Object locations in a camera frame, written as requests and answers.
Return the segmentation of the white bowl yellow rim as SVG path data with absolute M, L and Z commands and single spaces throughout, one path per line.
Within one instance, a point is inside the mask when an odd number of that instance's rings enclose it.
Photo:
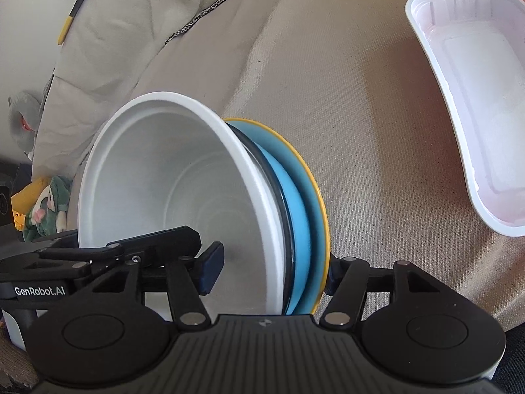
M 280 133 L 264 124 L 245 118 L 228 118 L 226 122 L 239 129 L 273 156 L 288 173 L 301 196 L 309 221 L 310 249 L 307 254 L 310 258 L 309 273 L 297 304 L 288 308 L 286 312 L 313 314 L 320 303 L 326 284 L 331 253 L 330 228 L 320 188 L 304 158 Z

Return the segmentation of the white paper bowl orange sticker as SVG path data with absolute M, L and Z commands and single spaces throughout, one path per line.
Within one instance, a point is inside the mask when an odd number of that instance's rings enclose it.
M 183 94 L 125 104 L 91 150 L 77 205 L 82 247 L 187 226 L 225 262 L 204 303 L 213 315 L 279 314 L 285 252 L 276 198 L 230 127 Z

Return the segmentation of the blue ceramic bowl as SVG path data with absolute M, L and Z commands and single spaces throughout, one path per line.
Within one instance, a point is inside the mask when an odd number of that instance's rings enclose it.
M 250 139 L 240 128 L 231 125 L 275 198 L 284 235 L 284 300 L 283 312 L 298 311 L 310 276 L 312 240 L 310 222 L 298 187 L 283 165 L 262 145 Z

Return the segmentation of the red white foil tray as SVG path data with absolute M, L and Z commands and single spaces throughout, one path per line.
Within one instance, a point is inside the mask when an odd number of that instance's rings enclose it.
M 524 234 L 524 2 L 408 0 L 406 17 L 448 108 L 472 206 Z

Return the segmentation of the green floral cloth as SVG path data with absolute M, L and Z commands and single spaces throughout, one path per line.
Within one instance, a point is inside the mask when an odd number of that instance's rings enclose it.
M 71 181 L 62 176 L 51 177 L 29 213 L 25 216 L 22 237 L 32 242 L 40 237 L 50 237 L 67 229 Z

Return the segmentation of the yellow duck toy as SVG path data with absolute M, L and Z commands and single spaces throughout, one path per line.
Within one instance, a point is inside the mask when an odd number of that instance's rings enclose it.
M 37 199 L 50 182 L 50 177 L 40 177 L 30 182 L 20 192 L 11 197 L 14 226 L 17 231 L 23 231 L 25 217 L 29 214 L 30 209 L 35 205 Z

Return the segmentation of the grey neck pillow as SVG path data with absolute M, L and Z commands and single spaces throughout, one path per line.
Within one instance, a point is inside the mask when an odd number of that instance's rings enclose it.
M 9 129 L 16 145 L 24 152 L 32 152 L 40 124 L 41 104 L 35 96 L 22 91 L 8 98 Z

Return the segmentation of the beige sofa cover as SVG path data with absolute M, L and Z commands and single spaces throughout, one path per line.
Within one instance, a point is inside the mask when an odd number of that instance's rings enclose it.
M 406 1 L 85 0 L 54 69 L 33 173 L 79 180 L 125 103 L 185 94 L 292 143 L 320 186 L 334 254 L 412 261 L 514 328 L 524 242 L 473 210 Z

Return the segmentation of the yellow black stick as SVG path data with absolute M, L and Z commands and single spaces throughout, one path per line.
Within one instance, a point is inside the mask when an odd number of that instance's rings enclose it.
M 70 31 L 71 25 L 72 25 L 74 19 L 76 18 L 76 15 L 80 11 L 80 8 L 81 8 L 81 6 L 82 6 L 82 4 L 84 2 L 85 2 L 85 0 L 76 0 L 76 2 L 74 3 L 72 9 L 70 10 L 70 13 L 69 13 L 68 17 L 66 18 L 66 20 L 65 20 L 65 22 L 64 22 L 64 24 L 62 26 L 62 29 L 60 31 L 60 35 L 59 35 L 58 40 L 57 40 L 57 45 L 61 46 L 65 42 L 66 37 L 68 35 L 68 32 Z

